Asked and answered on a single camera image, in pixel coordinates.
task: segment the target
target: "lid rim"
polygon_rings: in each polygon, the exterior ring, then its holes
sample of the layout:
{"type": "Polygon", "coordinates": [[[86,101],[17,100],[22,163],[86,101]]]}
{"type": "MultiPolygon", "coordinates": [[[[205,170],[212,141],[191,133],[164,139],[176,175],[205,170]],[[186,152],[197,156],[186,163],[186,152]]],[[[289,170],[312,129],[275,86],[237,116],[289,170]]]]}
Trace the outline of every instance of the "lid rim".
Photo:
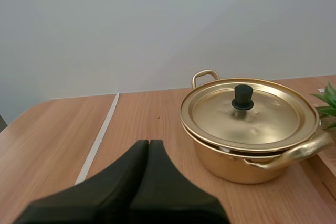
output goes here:
{"type": "Polygon", "coordinates": [[[249,154],[252,154],[252,153],[257,153],[257,152],[246,152],[246,155],[243,155],[243,154],[236,154],[236,153],[230,153],[230,152],[225,152],[225,151],[222,151],[220,149],[216,149],[210,145],[208,145],[209,143],[206,142],[206,141],[203,141],[201,139],[197,139],[196,136],[194,136],[191,132],[189,132],[183,125],[182,125],[183,129],[185,130],[185,132],[194,140],[196,141],[198,144],[201,144],[203,145],[204,147],[206,148],[209,148],[213,151],[216,151],[220,154],[225,154],[225,155],[229,155],[229,156],[232,156],[232,157],[238,157],[238,158],[257,158],[257,159],[270,159],[270,158],[275,158],[275,157],[278,157],[280,156],[281,154],[278,154],[275,152],[275,154],[273,154],[273,152],[270,152],[269,155],[265,155],[265,156],[255,156],[255,155],[249,155],[249,154]]]}
{"type": "Polygon", "coordinates": [[[283,86],[281,84],[277,84],[275,82],[271,82],[271,81],[265,81],[265,80],[260,80],[260,79],[251,79],[251,78],[230,78],[230,79],[220,79],[220,80],[215,80],[215,81],[211,81],[208,82],[206,84],[200,85],[198,87],[196,87],[195,89],[191,90],[183,99],[182,103],[181,103],[181,107],[180,107],[180,120],[181,123],[183,124],[183,126],[190,132],[192,133],[194,136],[198,137],[200,140],[205,141],[207,143],[216,145],[216,146],[220,146],[220,147],[225,147],[225,148],[229,148],[231,150],[235,150],[235,151],[241,151],[241,152],[252,152],[252,153],[264,153],[264,152],[277,152],[277,151],[281,151],[281,150],[287,150],[299,143],[302,143],[304,141],[307,141],[309,139],[311,139],[314,135],[314,133],[316,132],[318,125],[319,125],[319,115],[318,112],[316,110],[315,107],[312,106],[312,104],[306,99],[304,98],[301,94],[299,94],[298,92],[296,92],[293,89],[290,89],[286,86],[283,86]],[[298,100],[302,101],[304,104],[306,104],[308,106],[308,108],[310,109],[310,111],[313,113],[314,115],[314,126],[312,128],[309,128],[310,130],[305,131],[305,137],[302,137],[300,140],[298,141],[294,141],[294,142],[290,142],[287,139],[284,139],[287,141],[287,144],[281,144],[282,141],[284,140],[279,140],[279,141],[275,141],[275,142],[271,142],[271,143],[254,143],[254,144],[245,144],[245,143],[237,143],[237,142],[231,142],[225,139],[221,139],[218,137],[215,137],[207,132],[205,132],[202,128],[199,128],[197,126],[197,124],[195,124],[192,120],[185,120],[185,115],[183,115],[185,113],[185,108],[186,108],[186,100],[191,96],[195,94],[200,93],[201,90],[204,90],[205,88],[210,88],[210,87],[214,87],[215,85],[220,85],[220,83],[240,83],[240,82],[251,82],[251,83],[261,83],[261,84],[265,84],[265,86],[267,87],[272,87],[276,90],[285,90],[287,91],[292,97],[297,98],[298,100]],[[193,129],[193,127],[190,127],[190,125],[188,125],[188,123],[191,123],[192,126],[197,127],[197,131],[195,131],[193,129]]]}

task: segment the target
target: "pot handle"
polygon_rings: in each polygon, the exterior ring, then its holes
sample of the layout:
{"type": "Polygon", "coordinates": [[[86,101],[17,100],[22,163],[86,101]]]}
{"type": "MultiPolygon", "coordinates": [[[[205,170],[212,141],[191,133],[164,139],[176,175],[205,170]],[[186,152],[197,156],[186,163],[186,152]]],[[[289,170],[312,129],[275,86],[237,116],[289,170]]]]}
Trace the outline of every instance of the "pot handle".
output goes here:
{"type": "Polygon", "coordinates": [[[193,89],[196,88],[196,78],[205,76],[207,74],[210,74],[216,81],[220,79],[219,75],[214,70],[211,70],[211,69],[202,70],[194,75],[193,80],[191,82],[191,87],[193,89]]]}
{"type": "Polygon", "coordinates": [[[334,144],[335,141],[331,138],[330,134],[321,131],[318,132],[312,139],[285,151],[280,156],[272,159],[269,162],[259,163],[244,159],[244,163],[263,170],[277,170],[314,156],[321,150],[334,144]]]}

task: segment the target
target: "pot body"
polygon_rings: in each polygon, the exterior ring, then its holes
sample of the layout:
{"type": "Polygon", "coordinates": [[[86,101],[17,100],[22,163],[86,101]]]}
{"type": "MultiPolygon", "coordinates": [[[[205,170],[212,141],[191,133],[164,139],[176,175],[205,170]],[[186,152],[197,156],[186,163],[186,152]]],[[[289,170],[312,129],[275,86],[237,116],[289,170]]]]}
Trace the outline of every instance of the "pot body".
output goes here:
{"type": "Polygon", "coordinates": [[[335,144],[327,132],[318,131],[312,104],[285,86],[220,79],[215,71],[203,70],[193,77],[192,88],[181,104],[182,126],[203,165],[223,179],[266,182],[335,144]],[[206,74],[215,81],[197,87],[196,78],[206,74]]]}
{"type": "Polygon", "coordinates": [[[193,139],[196,155],[201,160],[202,164],[214,175],[225,180],[240,183],[240,184],[257,184],[270,181],[280,176],[287,169],[259,169],[255,166],[250,166],[244,162],[248,158],[254,162],[269,162],[275,157],[250,158],[248,156],[240,157],[231,155],[230,153],[222,152],[212,148],[202,141],[198,140],[190,132],[186,131],[193,139]]]}

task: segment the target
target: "white strip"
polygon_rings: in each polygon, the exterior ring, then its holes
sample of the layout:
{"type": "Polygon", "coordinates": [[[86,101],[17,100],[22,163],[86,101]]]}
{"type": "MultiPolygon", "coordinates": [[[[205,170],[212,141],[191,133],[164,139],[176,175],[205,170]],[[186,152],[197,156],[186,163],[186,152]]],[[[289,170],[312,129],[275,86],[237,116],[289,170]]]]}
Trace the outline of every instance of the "white strip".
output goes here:
{"type": "Polygon", "coordinates": [[[100,131],[99,131],[99,133],[98,133],[98,135],[96,137],[95,142],[93,143],[93,145],[91,147],[89,155],[87,156],[87,158],[85,160],[85,163],[84,163],[84,165],[82,167],[82,170],[80,171],[80,173],[78,175],[78,178],[77,178],[77,180],[75,182],[75,185],[83,182],[85,180],[86,176],[88,175],[88,172],[89,172],[89,169],[90,169],[91,164],[93,162],[93,159],[96,156],[96,153],[98,151],[99,145],[100,145],[101,141],[103,140],[103,137],[105,135],[106,129],[109,126],[109,123],[110,123],[110,121],[112,119],[115,107],[117,106],[118,98],[119,98],[119,93],[117,93],[115,95],[115,97],[114,97],[114,100],[112,102],[111,108],[110,108],[109,112],[107,113],[105,121],[103,122],[103,125],[100,128],[100,131]]]}

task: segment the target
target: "black object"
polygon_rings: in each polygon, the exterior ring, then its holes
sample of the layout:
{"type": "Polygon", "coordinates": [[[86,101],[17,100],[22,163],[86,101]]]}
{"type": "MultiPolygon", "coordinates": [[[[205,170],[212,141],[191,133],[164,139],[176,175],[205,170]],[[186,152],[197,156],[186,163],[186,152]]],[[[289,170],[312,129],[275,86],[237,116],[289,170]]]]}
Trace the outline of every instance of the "black object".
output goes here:
{"type": "Polygon", "coordinates": [[[253,88],[249,85],[241,84],[235,87],[235,98],[232,106],[238,110],[250,110],[254,106],[252,99],[253,88]]]}
{"type": "Polygon", "coordinates": [[[5,120],[3,120],[3,118],[0,115],[0,132],[3,131],[6,127],[7,123],[5,122],[5,120]]]}
{"type": "Polygon", "coordinates": [[[129,210],[130,223],[229,223],[214,196],[189,182],[161,140],[149,145],[147,168],[129,210]]]}
{"type": "Polygon", "coordinates": [[[92,178],[32,202],[14,223],[127,223],[127,208],[140,185],[147,157],[148,141],[137,141],[92,178]]]}

